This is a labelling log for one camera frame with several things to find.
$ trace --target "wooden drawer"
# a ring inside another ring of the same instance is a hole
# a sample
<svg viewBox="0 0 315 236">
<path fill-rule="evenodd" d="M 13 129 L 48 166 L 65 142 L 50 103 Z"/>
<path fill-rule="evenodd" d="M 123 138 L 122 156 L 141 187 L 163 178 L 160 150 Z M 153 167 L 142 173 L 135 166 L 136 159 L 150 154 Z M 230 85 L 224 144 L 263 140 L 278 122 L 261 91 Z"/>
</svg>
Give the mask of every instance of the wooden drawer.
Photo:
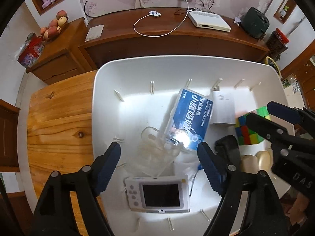
<svg viewBox="0 0 315 236">
<path fill-rule="evenodd" d="M 76 76 L 76 75 L 79 75 L 79 74 L 80 73 L 79 73 L 78 69 L 74 69 L 74 70 L 68 71 L 68 72 L 66 72 L 64 74 L 56 75 L 56 76 L 54 76 L 52 78 L 49 78 L 49 79 L 45 80 L 44 82 L 46 84 L 50 85 L 50 84 L 53 84 L 55 82 L 59 82 L 59 81 L 65 80 L 67 78 L 70 78 L 72 76 Z"/>
<path fill-rule="evenodd" d="M 303 90 L 305 93 L 308 93 L 311 90 L 315 90 L 315 76 L 303 82 L 302 85 L 303 85 Z"/>
<path fill-rule="evenodd" d="M 303 83 L 309 80 L 313 75 L 315 75 L 315 67 L 311 62 L 304 64 L 296 73 L 298 81 Z"/>
<path fill-rule="evenodd" d="M 315 90 L 311 90 L 306 93 L 305 98 L 308 103 L 308 107 L 311 109 L 315 109 Z"/>
<path fill-rule="evenodd" d="M 77 69 L 72 58 L 61 55 L 33 70 L 33 73 L 41 80 L 46 81 L 57 75 L 65 74 L 68 71 Z"/>
</svg>

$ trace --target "green cube face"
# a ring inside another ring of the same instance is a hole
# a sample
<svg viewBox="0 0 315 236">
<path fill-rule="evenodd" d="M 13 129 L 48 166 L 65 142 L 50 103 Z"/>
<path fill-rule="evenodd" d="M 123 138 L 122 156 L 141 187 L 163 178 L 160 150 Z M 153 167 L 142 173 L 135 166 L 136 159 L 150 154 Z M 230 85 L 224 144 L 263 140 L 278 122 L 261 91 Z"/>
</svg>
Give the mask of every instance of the green cube face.
<svg viewBox="0 0 315 236">
<path fill-rule="evenodd" d="M 255 131 L 252 131 L 251 129 L 248 129 L 248 132 L 249 132 L 250 135 L 256 134 L 256 132 L 255 132 Z"/>
<path fill-rule="evenodd" d="M 240 136 L 240 137 L 238 138 L 238 144 L 239 144 L 239 145 L 244 145 L 244 138 L 243 138 L 242 136 Z"/>
<path fill-rule="evenodd" d="M 261 117 L 265 117 L 265 116 L 269 115 L 266 106 L 263 106 L 263 107 L 258 108 L 258 109 L 257 109 L 257 113 L 258 113 L 258 115 L 261 116 Z"/>
<path fill-rule="evenodd" d="M 260 136 L 260 135 L 257 135 L 257 136 L 258 136 L 258 143 L 260 143 L 260 142 L 265 140 L 262 136 Z"/>
</svg>

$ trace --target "white storage box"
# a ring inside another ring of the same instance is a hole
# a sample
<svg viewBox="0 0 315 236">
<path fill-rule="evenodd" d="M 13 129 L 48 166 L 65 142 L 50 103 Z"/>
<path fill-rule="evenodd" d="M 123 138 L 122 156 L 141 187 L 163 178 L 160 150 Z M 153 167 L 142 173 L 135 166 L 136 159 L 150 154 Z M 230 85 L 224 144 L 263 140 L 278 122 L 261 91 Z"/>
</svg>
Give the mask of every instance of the white storage box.
<svg viewBox="0 0 315 236">
<path fill-rule="evenodd" d="M 149 56 L 103 65 L 95 77 L 93 92 L 94 157 L 102 155 L 112 141 L 117 141 L 122 150 L 119 164 L 128 163 L 145 127 L 165 129 L 180 89 L 189 85 L 189 89 L 207 96 L 220 78 L 223 79 L 220 89 L 233 93 L 236 117 L 266 106 L 270 101 L 288 105 L 277 73 L 264 64 L 208 56 Z M 273 116 L 272 120 L 288 128 L 289 134 L 294 134 L 291 124 Z M 210 125 L 205 141 L 213 148 L 216 140 L 229 134 L 235 135 L 233 127 Z M 265 140 L 257 145 L 242 146 L 240 151 L 255 155 L 268 147 L 270 143 Z M 270 172 L 269 175 L 282 196 L 289 185 Z M 101 194 L 108 222 L 116 236 L 203 235 L 209 222 L 200 210 L 212 218 L 221 199 L 200 171 L 190 199 L 190 213 L 137 213 L 129 209 L 124 192 L 123 180 L 128 176 L 130 174 L 123 167 L 117 168 L 106 191 Z M 243 196 L 232 230 L 239 229 L 245 205 L 246 196 Z M 168 216 L 174 231 L 169 229 Z"/>
</svg>

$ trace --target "white cable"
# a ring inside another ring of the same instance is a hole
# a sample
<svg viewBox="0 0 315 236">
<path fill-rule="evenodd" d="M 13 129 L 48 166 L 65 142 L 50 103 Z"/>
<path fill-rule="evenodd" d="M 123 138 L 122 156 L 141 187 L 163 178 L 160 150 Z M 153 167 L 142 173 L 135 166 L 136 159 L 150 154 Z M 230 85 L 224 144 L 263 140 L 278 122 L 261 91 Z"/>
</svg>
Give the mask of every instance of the white cable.
<svg viewBox="0 0 315 236">
<path fill-rule="evenodd" d="M 176 28 L 174 28 L 172 31 L 168 32 L 167 34 L 155 35 L 155 36 L 152 36 L 152 35 L 145 35 L 145 34 L 139 33 L 139 32 L 135 29 L 136 24 L 137 24 L 140 20 L 144 19 L 145 17 L 151 16 L 151 14 L 146 15 L 146 16 L 144 16 L 144 17 L 138 19 L 138 20 L 136 21 L 136 23 L 133 25 L 134 31 L 135 31 L 137 34 L 140 34 L 140 35 L 145 36 L 145 37 L 162 37 L 162 36 L 165 36 L 165 35 L 170 34 L 170 33 L 173 32 L 174 30 L 178 29 L 179 26 L 180 26 L 180 25 L 185 21 L 185 19 L 187 18 L 187 15 L 188 15 L 188 12 L 189 12 L 189 4 L 188 4 L 187 0 L 186 0 L 186 3 L 187 3 L 187 13 L 186 13 L 186 16 L 184 17 L 183 21 L 182 21 Z"/>
</svg>

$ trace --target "wooden table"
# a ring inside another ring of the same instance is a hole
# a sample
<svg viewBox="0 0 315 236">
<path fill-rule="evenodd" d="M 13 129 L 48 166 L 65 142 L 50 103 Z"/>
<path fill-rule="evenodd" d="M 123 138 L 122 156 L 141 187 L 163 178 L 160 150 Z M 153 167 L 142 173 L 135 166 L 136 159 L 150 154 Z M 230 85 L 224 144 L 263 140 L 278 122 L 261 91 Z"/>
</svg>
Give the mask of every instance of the wooden table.
<svg viewBox="0 0 315 236">
<path fill-rule="evenodd" d="M 141 20 L 136 25 L 138 32 L 146 35 L 166 34 L 178 26 L 185 16 L 174 15 L 178 8 L 110 13 L 90 21 L 88 28 L 104 25 L 101 37 L 82 43 L 79 50 L 87 61 L 95 63 L 98 68 L 111 60 L 154 55 L 221 56 L 259 62 L 269 51 L 264 42 L 250 37 L 234 24 L 233 19 L 227 17 L 223 18 L 231 26 L 229 33 L 197 28 L 189 18 L 171 34 L 160 38 L 143 37 L 134 32 L 134 23 L 154 9 L 162 14 L 161 17 Z"/>
<path fill-rule="evenodd" d="M 31 97 L 27 151 L 37 197 L 52 171 L 76 172 L 94 160 L 91 116 L 95 74 L 92 71 L 54 83 Z M 71 193 L 71 200 L 80 234 L 88 235 L 75 193 Z"/>
</svg>

